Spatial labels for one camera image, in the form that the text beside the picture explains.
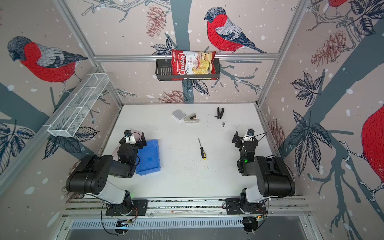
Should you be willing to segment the black yellow screwdriver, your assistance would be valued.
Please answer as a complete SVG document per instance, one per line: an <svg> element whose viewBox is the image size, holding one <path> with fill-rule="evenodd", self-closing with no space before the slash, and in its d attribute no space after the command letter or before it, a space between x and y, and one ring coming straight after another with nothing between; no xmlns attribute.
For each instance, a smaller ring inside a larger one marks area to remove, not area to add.
<svg viewBox="0 0 384 240"><path fill-rule="evenodd" d="M202 157L203 160L206 160L206 159L207 159L207 155L206 155L206 153L205 153L205 151L204 151L204 148L203 148L202 145L201 145L201 141L200 141L200 139L198 139L198 141L199 141L199 144L200 144L201 157Z"/></svg>

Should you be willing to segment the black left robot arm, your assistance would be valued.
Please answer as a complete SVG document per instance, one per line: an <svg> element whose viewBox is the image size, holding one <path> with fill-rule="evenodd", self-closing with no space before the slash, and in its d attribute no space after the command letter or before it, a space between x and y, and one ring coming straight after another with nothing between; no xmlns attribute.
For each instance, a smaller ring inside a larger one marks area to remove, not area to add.
<svg viewBox="0 0 384 240"><path fill-rule="evenodd" d="M147 146L143 132L126 130L119 141L118 159L112 155L84 157L69 175L66 190L69 193L94 196L110 208L129 213L135 209L131 194L108 181L109 176L131 178L140 164L139 150Z"/></svg>

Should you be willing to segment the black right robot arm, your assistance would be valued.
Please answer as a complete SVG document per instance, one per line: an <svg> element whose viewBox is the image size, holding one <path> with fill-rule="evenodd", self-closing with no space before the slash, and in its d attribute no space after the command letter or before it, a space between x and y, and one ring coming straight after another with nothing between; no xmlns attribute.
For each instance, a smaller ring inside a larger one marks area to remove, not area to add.
<svg viewBox="0 0 384 240"><path fill-rule="evenodd" d="M253 129L248 129L245 136L241 137L235 132L232 139L232 143L239 149L239 173L256 178L253 187L244 188L240 193L240 210L245 214L261 210L263 204L271 198L292 197L296 191L294 179L280 157L256 156L256 147L260 141L257 137Z"/></svg>

